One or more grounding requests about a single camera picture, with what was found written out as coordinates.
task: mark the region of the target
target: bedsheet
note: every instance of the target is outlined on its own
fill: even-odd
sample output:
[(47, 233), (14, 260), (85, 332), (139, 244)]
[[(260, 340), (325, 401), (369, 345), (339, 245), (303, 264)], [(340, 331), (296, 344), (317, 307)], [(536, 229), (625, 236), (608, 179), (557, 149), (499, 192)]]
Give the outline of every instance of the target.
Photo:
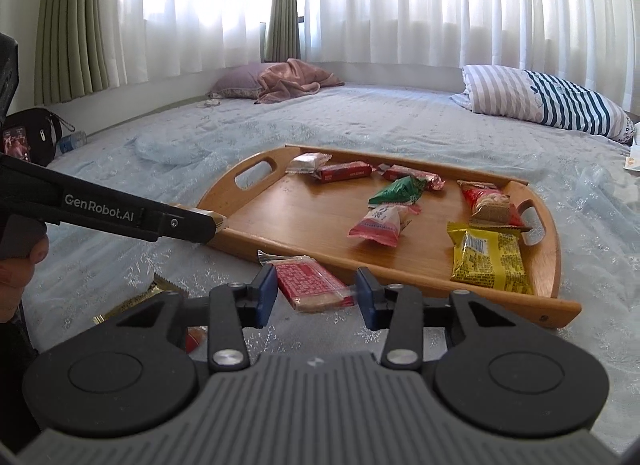
[[(163, 202), (196, 204), (240, 159), (284, 143), (389, 152), (527, 179), (551, 210), (562, 246), (560, 297), (582, 313), (559, 336), (593, 353), (610, 378), (594, 433), (615, 451), (640, 423), (640, 179), (623, 169), (628, 148), (603, 137), (472, 114), (448, 94), (346, 86), (271, 106), (223, 100), (140, 118), (103, 131), (54, 160), (56, 171)], [(35, 345), (43, 350), (92, 326), (92, 316), (139, 293), (154, 271), (204, 295), (248, 282), (257, 264), (207, 247), (146, 243), (72, 225), (49, 227), (50, 254), (25, 292)], [(357, 307), (304, 315), (279, 296), (270, 324), (247, 329), (259, 352), (370, 350), (386, 333), (364, 327)], [(425, 331), (425, 358), (446, 347)], [(202, 349), (196, 358), (202, 357)]]

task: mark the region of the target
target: purple pillow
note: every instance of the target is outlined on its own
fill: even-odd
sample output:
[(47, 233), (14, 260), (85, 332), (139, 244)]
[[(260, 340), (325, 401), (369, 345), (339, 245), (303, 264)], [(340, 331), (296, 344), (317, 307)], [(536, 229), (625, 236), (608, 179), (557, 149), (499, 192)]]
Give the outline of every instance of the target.
[(211, 88), (209, 95), (217, 93), (225, 98), (258, 98), (262, 87), (258, 76), (275, 62), (251, 63), (225, 73)]

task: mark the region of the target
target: water bottle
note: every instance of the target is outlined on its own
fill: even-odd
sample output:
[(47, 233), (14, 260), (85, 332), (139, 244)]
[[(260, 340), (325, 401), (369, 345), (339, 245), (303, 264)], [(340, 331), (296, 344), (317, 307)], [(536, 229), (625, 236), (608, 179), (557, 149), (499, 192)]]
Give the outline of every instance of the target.
[(60, 139), (60, 142), (58, 142), (58, 146), (62, 154), (69, 152), (70, 150), (77, 149), (78, 147), (82, 147), (83, 145), (86, 145), (86, 134), (83, 130), (63, 136)]

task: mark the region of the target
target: human hand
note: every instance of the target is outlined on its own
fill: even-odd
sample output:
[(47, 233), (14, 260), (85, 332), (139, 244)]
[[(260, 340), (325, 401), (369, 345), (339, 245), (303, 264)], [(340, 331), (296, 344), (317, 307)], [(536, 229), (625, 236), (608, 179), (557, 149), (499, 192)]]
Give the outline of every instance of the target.
[(0, 261), (0, 323), (9, 322), (20, 304), (22, 292), (33, 277), (35, 265), (49, 253), (49, 238), (44, 236), (24, 259)]

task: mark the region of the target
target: wooden surface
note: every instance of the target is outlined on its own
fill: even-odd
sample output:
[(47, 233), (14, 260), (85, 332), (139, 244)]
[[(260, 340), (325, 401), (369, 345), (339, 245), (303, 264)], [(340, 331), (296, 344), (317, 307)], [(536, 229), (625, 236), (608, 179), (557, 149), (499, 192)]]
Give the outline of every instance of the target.
[[(313, 150), (318, 148), (274, 149), (240, 162), (223, 175), (197, 205), (229, 218), (228, 228), (218, 233), (210, 246), (251, 261), (256, 260), (257, 249), (278, 255), (306, 254), (347, 284), (352, 284), (358, 267), (366, 266), (383, 284), (415, 285), (426, 295), (444, 297), (463, 287), (547, 327), (564, 326), (580, 312), (578, 303), (554, 299), (560, 278), (558, 233), (548, 209), (526, 181), (390, 156), (322, 149), (333, 155), (330, 163), (396, 163), (437, 172), (447, 179), (442, 191), (423, 194), (418, 201), (422, 213), (405, 228), (398, 247), (393, 249), (347, 237), (350, 228), (367, 213), (369, 197), (388, 182), (377, 174), (324, 184), (308, 175), (285, 174), (292, 158)], [(261, 161), (268, 162), (273, 172), (247, 190), (240, 190), (236, 177)], [(447, 221), (465, 222), (470, 213), (457, 179), (495, 183), (511, 195), (521, 211), (535, 207), (545, 236), (534, 246), (521, 245), (535, 296), (450, 281), (453, 247), (446, 231)]]

